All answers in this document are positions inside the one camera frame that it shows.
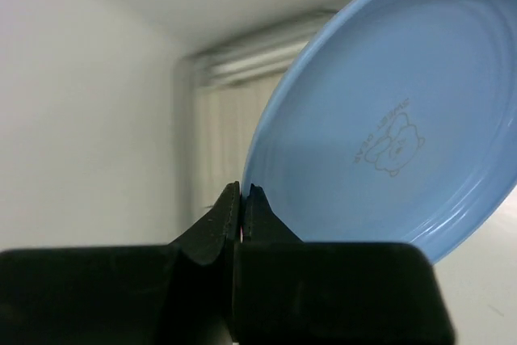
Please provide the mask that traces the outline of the blue plastic plate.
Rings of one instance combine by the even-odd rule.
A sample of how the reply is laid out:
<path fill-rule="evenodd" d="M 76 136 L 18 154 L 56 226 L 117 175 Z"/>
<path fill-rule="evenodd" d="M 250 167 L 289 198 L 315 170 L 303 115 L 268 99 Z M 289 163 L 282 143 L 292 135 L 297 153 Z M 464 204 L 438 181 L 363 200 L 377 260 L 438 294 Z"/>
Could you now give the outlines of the blue plastic plate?
<path fill-rule="evenodd" d="M 307 242 L 432 262 L 516 184 L 516 0 L 354 0 L 274 90 L 242 193 Z"/>

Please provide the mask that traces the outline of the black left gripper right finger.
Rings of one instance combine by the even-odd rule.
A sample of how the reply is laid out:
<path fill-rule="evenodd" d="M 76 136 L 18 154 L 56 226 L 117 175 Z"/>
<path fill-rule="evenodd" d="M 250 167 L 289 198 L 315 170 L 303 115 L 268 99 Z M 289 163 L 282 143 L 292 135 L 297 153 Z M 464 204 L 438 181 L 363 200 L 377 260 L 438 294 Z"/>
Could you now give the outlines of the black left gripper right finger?
<path fill-rule="evenodd" d="M 435 273 L 416 247 L 302 242 L 252 187 L 234 247 L 241 344 L 452 344 Z"/>

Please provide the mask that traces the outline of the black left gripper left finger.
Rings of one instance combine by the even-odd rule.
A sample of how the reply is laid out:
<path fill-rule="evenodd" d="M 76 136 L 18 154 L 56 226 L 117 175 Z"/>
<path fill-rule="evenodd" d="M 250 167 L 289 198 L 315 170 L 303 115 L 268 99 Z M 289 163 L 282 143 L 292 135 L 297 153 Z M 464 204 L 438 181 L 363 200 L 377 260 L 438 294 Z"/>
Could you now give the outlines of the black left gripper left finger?
<path fill-rule="evenodd" d="M 4 344 L 228 344 L 225 248 L 240 191 L 229 184 L 164 245 L 5 250 Z"/>

